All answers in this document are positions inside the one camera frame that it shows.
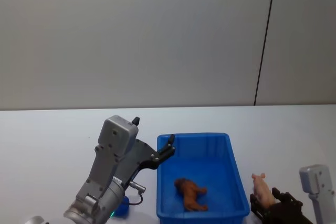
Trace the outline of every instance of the blue container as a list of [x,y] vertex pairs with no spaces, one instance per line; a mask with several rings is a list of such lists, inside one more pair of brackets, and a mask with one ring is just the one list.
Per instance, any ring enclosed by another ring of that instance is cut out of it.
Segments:
[[[158,149],[170,135],[160,135]],[[176,134],[173,157],[159,166],[156,214],[161,224],[241,224],[249,206],[240,180],[230,138],[225,133]],[[174,182],[187,178],[207,194],[200,196],[206,212],[184,210]]]

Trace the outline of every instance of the pink toy pig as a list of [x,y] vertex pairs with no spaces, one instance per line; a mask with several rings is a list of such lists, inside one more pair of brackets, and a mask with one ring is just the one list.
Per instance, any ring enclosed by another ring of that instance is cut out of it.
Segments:
[[265,173],[260,174],[260,176],[252,174],[253,178],[253,192],[254,195],[259,200],[260,204],[265,208],[269,208],[271,205],[275,204],[275,199],[271,191],[269,190],[267,184],[263,180],[265,178]]

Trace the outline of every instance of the brown toy animal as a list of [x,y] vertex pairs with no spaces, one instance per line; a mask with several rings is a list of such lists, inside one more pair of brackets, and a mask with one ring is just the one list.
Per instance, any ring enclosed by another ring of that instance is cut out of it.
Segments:
[[175,181],[175,187],[183,195],[183,205],[188,211],[207,211],[207,206],[200,206],[196,199],[198,194],[205,194],[206,188],[199,188],[189,179],[179,178]]
[[260,204],[265,208],[269,208],[274,205],[275,198],[271,191],[269,190],[267,184],[263,180],[266,177],[265,173],[260,174],[260,176],[252,174],[253,178],[253,193],[257,197]]

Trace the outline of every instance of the white table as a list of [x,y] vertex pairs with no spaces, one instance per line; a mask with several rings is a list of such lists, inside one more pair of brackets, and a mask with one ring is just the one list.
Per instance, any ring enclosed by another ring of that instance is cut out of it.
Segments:
[[[3,111],[0,222],[61,216],[89,174],[103,121],[114,114],[128,120],[139,116],[138,138],[154,148],[156,137],[164,133],[228,133],[248,200],[251,173],[265,172],[269,186],[301,200],[303,213],[313,222],[299,168],[328,164],[336,186],[336,105]],[[159,223],[156,171],[143,170],[135,181],[147,187],[143,204],[131,207],[128,219],[109,223]],[[126,195],[138,200],[133,189]],[[245,219],[254,222],[253,214]]]

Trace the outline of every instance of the black cable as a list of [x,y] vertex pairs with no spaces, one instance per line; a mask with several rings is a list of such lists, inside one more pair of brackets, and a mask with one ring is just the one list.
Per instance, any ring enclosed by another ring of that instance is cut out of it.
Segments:
[[141,194],[141,193],[139,193],[139,195],[140,195],[141,200],[140,200],[138,203],[122,202],[122,204],[124,204],[124,205],[129,205],[129,206],[137,206],[137,205],[140,205],[140,204],[143,202],[143,197],[142,197],[142,194]]
[[256,88],[256,94],[254,96],[254,106],[257,102],[257,95],[258,95],[258,88],[259,88],[259,81],[260,81],[260,74],[261,74],[261,67],[263,65],[263,59],[264,59],[264,52],[265,52],[265,45],[266,45],[266,39],[267,39],[267,32],[268,32],[268,25],[269,25],[269,17],[271,16],[271,9],[272,9],[272,2],[273,0],[270,0],[269,3],[269,10],[268,10],[268,17],[267,17],[267,23],[266,23],[266,31],[265,31],[265,37],[264,37],[264,44],[263,44],[263,51],[261,53],[261,60],[260,60],[260,67],[259,67],[259,74],[258,74],[258,80],[257,80],[257,88]]

